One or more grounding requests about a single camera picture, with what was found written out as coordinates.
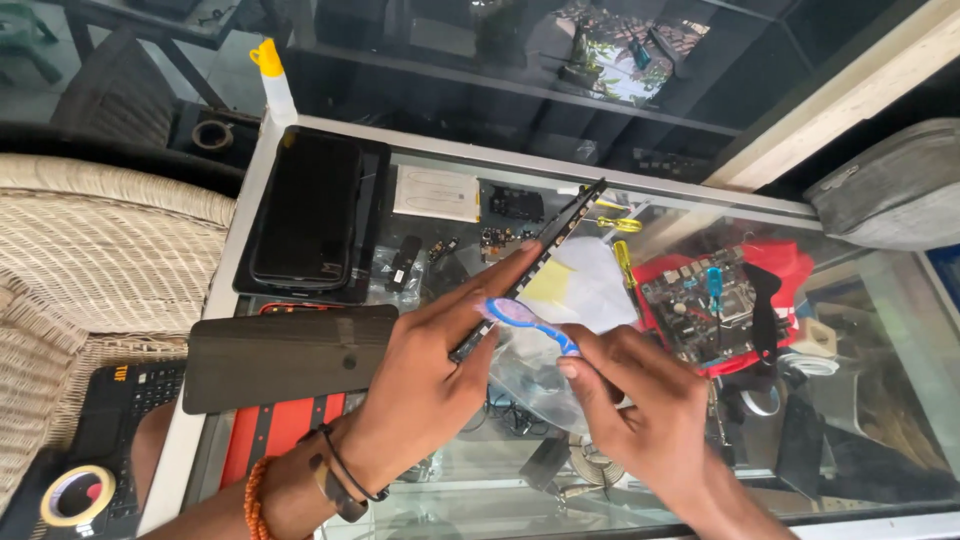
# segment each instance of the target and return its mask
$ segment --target orange beaded bracelet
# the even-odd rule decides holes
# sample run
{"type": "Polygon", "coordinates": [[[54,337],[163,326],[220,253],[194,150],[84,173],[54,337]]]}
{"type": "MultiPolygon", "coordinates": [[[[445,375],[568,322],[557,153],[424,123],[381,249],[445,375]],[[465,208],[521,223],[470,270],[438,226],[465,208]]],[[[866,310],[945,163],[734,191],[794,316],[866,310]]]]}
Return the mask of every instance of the orange beaded bracelet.
{"type": "Polygon", "coordinates": [[[267,522],[263,520],[260,504],[260,484],[267,472],[267,465],[276,459],[275,455],[264,455],[256,460],[250,477],[247,479],[247,488],[244,491],[243,511],[250,529],[250,540],[275,540],[267,530],[267,522]]]}

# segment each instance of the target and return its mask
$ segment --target red cloth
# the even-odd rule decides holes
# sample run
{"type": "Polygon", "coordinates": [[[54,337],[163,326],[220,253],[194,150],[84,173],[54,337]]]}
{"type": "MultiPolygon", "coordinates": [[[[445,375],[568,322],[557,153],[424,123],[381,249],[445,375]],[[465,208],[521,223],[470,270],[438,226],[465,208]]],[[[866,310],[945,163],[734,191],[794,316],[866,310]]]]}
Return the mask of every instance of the red cloth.
{"type": "MultiPolygon", "coordinates": [[[[793,298],[800,285],[810,276],[810,272],[813,270],[813,259],[797,249],[797,242],[788,239],[756,239],[744,242],[740,244],[740,247],[743,249],[743,260],[745,262],[749,262],[780,278],[780,290],[770,299],[770,304],[778,316],[786,317],[790,321],[787,337],[777,343],[778,347],[785,347],[793,343],[799,328],[797,315],[794,312],[793,298]]],[[[711,254],[699,258],[689,258],[673,254],[655,258],[634,268],[634,278],[638,283],[651,282],[667,270],[676,270],[694,260],[709,257],[709,255],[711,254]]],[[[637,294],[643,303],[644,319],[650,321],[651,324],[655,324],[656,319],[647,305],[646,299],[639,293],[639,290],[637,294]]],[[[657,331],[660,333],[663,343],[669,345],[663,337],[662,330],[657,328],[657,331]]],[[[755,352],[732,356],[720,364],[701,369],[701,375],[710,378],[727,375],[740,371],[758,360],[759,357],[755,352]]]]}

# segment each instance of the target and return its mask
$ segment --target white bottle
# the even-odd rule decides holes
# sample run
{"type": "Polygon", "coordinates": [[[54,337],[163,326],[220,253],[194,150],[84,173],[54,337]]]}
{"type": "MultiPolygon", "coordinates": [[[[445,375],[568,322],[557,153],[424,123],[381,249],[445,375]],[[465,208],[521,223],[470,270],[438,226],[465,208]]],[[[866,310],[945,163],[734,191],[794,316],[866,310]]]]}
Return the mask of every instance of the white bottle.
{"type": "Polygon", "coordinates": [[[251,50],[250,59],[260,66],[260,78],[263,79],[263,89],[267,92],[270,117],[279,126],[296,124],[297,108],[294,107],[294,96],[290,94],[290,85],[283,73],[274,40],[266,39],[260,43],[258,49],[251,50]]]}

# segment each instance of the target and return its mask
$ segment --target gray pouch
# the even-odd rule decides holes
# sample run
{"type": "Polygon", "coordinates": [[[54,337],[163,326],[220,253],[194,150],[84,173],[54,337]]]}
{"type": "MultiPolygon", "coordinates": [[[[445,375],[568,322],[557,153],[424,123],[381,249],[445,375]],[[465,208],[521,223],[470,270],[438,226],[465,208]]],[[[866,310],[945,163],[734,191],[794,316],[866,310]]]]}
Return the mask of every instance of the gray pouch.
{"type": "Polygon", "coordinates": [[[891,135],[811,186],[824,233],[878,249],[960,243],[960,119],[891,135]]]}

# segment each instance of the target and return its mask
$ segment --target white wicker chair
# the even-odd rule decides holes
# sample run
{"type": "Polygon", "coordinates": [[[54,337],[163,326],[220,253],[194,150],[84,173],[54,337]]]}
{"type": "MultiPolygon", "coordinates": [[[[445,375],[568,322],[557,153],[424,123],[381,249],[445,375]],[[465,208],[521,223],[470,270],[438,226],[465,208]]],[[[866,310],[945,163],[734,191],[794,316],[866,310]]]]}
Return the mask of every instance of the white wicker chair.
{"type": "Polygon", "coordinates": [[[0,154],[0,513],[39,448],[69,446],[94,369],[185,356],[235,203],[0,154]]]}

